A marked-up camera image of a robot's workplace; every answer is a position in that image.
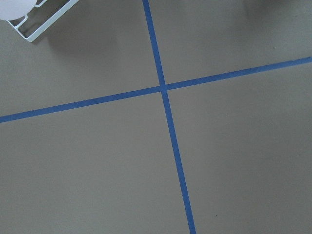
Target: blue tape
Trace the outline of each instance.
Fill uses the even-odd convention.
[[[249,75],[253,73],[265,72],[265,71],[270,71],[270,70],[275,70],[275,69],[280,69],[280,68],[285,68],[285,67],[291,67],[291,66],[309,63],[309,62],[312,62],[312,57],[301,58],[297,60],[291,60],[291,61],[280,62],[280,63],[274,63],[274,64],[259,66],[259,67],[254,67],[254,68],[248,68],[244,70],[228,72],[228,73],[223,73],[223,74],[209,76],[209,77],[196,78],[196,79],[181,81],[177,83],[167,84],[167,90],[178,89],[178,88],[208,83],[208,82],[222,80],[222,79],[240,77],[240,76],[245,76],[245,75]]]
[[[185,176],[184,176],[184,172],[183,172],[183,166],[182,166],[179,146],[178,146],[178,142],[177,142],[177,138],[176,138],[176,130],[175,130],[174,121],[172,118],[172,112],[171,112],[169,97],[168,97],[168,93],[167,93],[167,86],[166,86],[166,82],[165,82],[165,78],[164,78],[164,74],[163,74],[163,70],[162,70],[162,65],[161,65],[161,60],[160,60],[160,55],[159,55],[159,50],[158,50],[158,44],[157,44],[157,40],[156,40],[156,34],[155,34],[151,9],[150,9],[148,0],[143,0],[143,6],[144,6],[144,11],[145,11],[145,17],[146,17],[146,21],[147,21],[148,31],[150,34],[150,40],[151,40],[151,44],[152,44],[152,49],[153,49],[158,79],[159,79],[159,85],[160,85],[162,100],[164,103],[164,108],[165,108],[165,113],[166,113],[166,118],[167,118],[167,123],[168,123],[168,128],[169,128],[171,144],[172,144],[172,148],[173,148],[173,152],[174,152],[174,156],[175,156],[175,165],[176,165],[177,174],[178,174],[178,178],[179,178],[179,182],[180,182],[180,187],[181,187],[186,217],[187,217],[187,221],[189,224],[190,234],[196,234],[196,229],[195,229],[195,224],[194,224],[194,219],[193,219],[193,213],[192,213],[190,199],[189,199],[189,193],[187,191],[187,186],[186,186]]]
[[[91,106],[91,105],[96,105],[96,104],[110,102],[110,101],[116,101],[116,100],[121,100],[121,99],[125,99],[125,98],[133,98],[133,97],[157,93],[157,92],[160,92],[159,86],[147,88],[147,89],[130,91],[130,92],[121,93],[121,94],[105,96],[105,97],[98,97],[98,98],[84,100],[84,101],[77,101],[77,102],[72,102],[72,103],[68,103],[68,104],[64,104],[64,105],[52,106],[52,107],[42,108],[42,109],[33,110],[33,111],[27,111],[27,112],[22,112],[22,113],[18,113],[18,114],[2,116],[2,117],[0,117],[0,123],[18,120],[18,119],[22,119],[22,118],[41,116],[41,115],[46,115],[46,114],[50,114],[50,113],[54,113],[54,112],[66,111],[66,110],[70,110],[70,109],[75,109],[75,108],[85,107],[85,106]]]

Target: gray floor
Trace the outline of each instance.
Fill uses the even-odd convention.
[[[309,0],[150,8],[167,84],[312,55]],[[81,0],[34,43],[0,31],[0,119],[159,86],[140,0]],[[196,233],[312,230],[311,73],[168,91]],[[0,152],[1,234],[190,233],[160,92],[0,121]]]

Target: white disc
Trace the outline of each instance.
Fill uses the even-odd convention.
[[[37,0],[0,0],[0,20],[17,20],[33,9]]]

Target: white metal frame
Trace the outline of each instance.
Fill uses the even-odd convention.
[[[41,7],[48,0],[43,0],[40,4],[35,5],[35,7]],[[48,27],[50,27],[58,18],[60,18],[66,11],[68,11],[73,5],[75,5],[79,0],[69,0],[61,9],[55,12],[43,25],[41,25],[36,31],[34,31],[30,36],[25,37],[20,31],[19,27],[22,26],[28,19],[28,16],[25,15],[24,19],[16,26],[14,26],[10,21],[9,24],[26,40],[33,42],[37,37],[39,37]]]

